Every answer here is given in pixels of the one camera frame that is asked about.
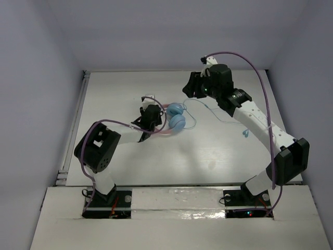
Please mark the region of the pink blue cat-ear headphones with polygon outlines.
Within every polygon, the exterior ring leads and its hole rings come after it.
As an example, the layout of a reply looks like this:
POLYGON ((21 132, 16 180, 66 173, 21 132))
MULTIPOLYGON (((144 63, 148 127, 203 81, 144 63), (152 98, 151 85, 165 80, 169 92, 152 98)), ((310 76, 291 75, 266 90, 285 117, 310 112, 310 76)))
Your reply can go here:
POLYGON ((170 103, 163 104, 162 107, 166 111, 168 128, 166 130, 162 130, 159 134, 174 135, 180 133, 186 125, 186 120, 183 116, 183 112, 185 111, 184 106, 179 103, 170 103))

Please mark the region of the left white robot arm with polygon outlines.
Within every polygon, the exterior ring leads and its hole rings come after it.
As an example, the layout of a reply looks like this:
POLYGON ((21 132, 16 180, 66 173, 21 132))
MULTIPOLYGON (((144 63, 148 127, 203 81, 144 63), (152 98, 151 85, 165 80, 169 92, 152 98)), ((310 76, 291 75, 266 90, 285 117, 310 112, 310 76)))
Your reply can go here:
POLYGON ((115 126, 106 126, 107 119, 94 122, 74 149, 74 155, 83 165, 83 173, 95 187, 95 195, 104 205, 111 205, 116 198, 116 184, 106 169, 120 144, 140 143, 155 133, 162 124, 163 110, 149 104, 140 108, 140 117, 124 124, 114 121, 115 126))

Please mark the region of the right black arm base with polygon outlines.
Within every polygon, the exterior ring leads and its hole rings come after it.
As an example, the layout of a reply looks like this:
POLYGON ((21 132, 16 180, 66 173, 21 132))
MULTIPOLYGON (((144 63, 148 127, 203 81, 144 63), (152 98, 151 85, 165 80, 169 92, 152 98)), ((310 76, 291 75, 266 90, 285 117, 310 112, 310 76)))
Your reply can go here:
POLYGON ((227 219, 274 217, 268 190, 252 195, 245 184, 240 189, 224 190, 219 203, 224 205, 227 219))

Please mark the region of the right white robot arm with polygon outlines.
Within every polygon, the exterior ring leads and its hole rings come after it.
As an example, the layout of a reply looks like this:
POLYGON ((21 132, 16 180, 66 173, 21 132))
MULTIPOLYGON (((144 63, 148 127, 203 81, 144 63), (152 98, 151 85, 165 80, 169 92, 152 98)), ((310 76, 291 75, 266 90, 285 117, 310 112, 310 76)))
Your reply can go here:
POLYGON ((215 64, 201 72, 191 72, 183 93, 189 98, 215 99, 222 110, 248 128, 273 155, 265 170, 242 184, 240 198, 245 204, 253 204, 273 184, 283 186, 307 169, 309 142, 296 139, 269 122, 251 96, 234 87, 232 72, 226 65, 215 64))

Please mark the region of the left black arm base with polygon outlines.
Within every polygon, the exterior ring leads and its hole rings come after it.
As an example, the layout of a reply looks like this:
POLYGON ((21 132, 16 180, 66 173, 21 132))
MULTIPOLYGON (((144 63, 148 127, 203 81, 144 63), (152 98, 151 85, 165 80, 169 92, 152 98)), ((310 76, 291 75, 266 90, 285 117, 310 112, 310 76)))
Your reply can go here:
POLYGON ((82 212, 85 219, 131 219, 131 201, 132 190, 115 187, 109 196, 95 192, 91 202, 89 199, 92 195, 92 189, 83 189, 82 195, 85 197, 84 207, 87 208, 82 212))

